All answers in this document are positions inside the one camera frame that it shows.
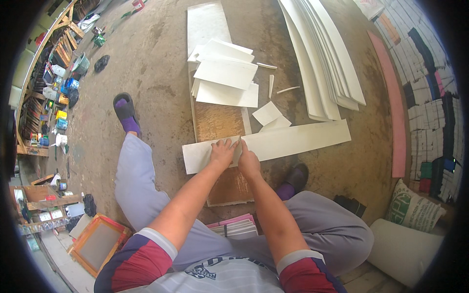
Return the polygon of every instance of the stack of foam sheets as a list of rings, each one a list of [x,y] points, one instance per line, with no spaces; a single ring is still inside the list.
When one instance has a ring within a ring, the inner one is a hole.
[[[256,223],[251,214],[208,224],[207,227],[216,234],[231,239],[246,239],[258,236]]]
[[[197,71],[191,94],[197,102],[257,108],[259,85],[253,50],[217,38],[197,45],[188,58]]]
[[[347,48],[319,0],[278,0],[303,79],[308,115],[340,120],[338,106],[366,105]]]

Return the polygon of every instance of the white roll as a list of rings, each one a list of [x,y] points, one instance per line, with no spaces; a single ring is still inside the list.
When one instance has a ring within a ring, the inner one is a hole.
[[[436,255],[443,236],[410,229],[384,219],[371,225],[375,242],[368,261],[402,284],[413,287]]]

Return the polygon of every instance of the wooden frame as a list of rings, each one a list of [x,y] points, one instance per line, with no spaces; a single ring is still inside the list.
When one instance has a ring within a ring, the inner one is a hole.
[[[24,145],[23,139],[19,133],[19,121],[20,121],[20,115],[21,115],[21,110],[23,107],[23,103],[29,95],[26,95],[27,92],[27,87],[30,83],[30,77],[31,73],[36,66],[36,62],[39,59],[39,56],[42,53],[42,50],[44,49],[47,41],[51,37],[52,33],[61,27],[68,27],[72,31],[74,31],[80,38],[83,38],[85,33],[76,25],[73,23],[72,16],[73,16],[73,6],[77,0],[72,0],[70,4],[63,10],[63,12],[57,17],[55,22],[52,24],[52,27],[47,31],[47,33],[44,36],[44,39],[42,40],[41,44],[39,45],[38,50],[34,54],[34,58],[31,62],[31,65],[28,69],[28,72],[26,74],[26,78],[23,82],[23,86],[21,88],[21,94],[20,94],[20,101],[18,103],[18,108],[16,110],[16,138],[18,140],[18,145],[16,147],[16,152],[18,154],[26,154],[26,155],[35,155],[35,156],[43,156],[43,157],[48,157],[49,156],[49,151],[48,149],[41,149],[41,148],[33,148],[33,147],[28,147]]]
[[[80,251],[85,245],[86,241],[90,238],[90,236],[93,235],[93,233],[100,224],[105,224],[109,228],[119,231],[121,235],[112,247],[107,257],[104,259],[103,263],[101,264],[101,267],[99,269],[96,269],[80,254]],[[101,213],[97,213],[94,216],[93,220],[86,226],[86,228],[80,234],[78,239],[73,243],[69,253],[85,270],[87,270],[93,277],[96,278],[99,272],[103,269],[104,265],[109,261],[109,259],[111,259],[111,257],[117,251],[119,246],[123,245],[129,239],[131,234],[132,232],[129,228],[114,222],[113,220],[104,216]]]

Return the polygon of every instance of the black slipper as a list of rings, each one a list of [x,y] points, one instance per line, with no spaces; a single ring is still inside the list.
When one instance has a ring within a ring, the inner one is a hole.
[[[122,99],[126,100],[127,103],[121,107],[116,108],[116,103]],[[134,101],[132,100],[132,97],[129,93],[123,92],[115,96],[113,106],[119,121],[122,122],[123,119],[133,117],[138,127],[140,128],[140,123],[138,122],[138,119],[135,116]]]
[[[298,174],[298,172],[295,172],[295,169],[299,169],[303,175],[301,176],[300,174]],[[290,171],[290,173],[288,173],[283,182],[291,184],[295,189],[295,194],[297,194],[298,192],[302,191],[303,188],[306,186],[309,174],[310,171],[308,169],[308,166],[303,162],[298,162],[293,166],[292,170]]]

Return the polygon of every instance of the person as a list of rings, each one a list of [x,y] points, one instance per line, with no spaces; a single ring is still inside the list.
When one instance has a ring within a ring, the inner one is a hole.
[[[95,293],[346,291],[336,276],[366,260],[373,235],[335,202],[299,192],[308,178],[305,164],[297,164],[276,193],[244,140],[219,140],[208,165],[170,200],[155,189],[151,148],[138,138],[130,95],[117,95],[114,108],[126,132],[115,197],[138,232],[103,267]],[[264,232],[243,240],[222,237],[196,219],[238,144],[238,168]]]

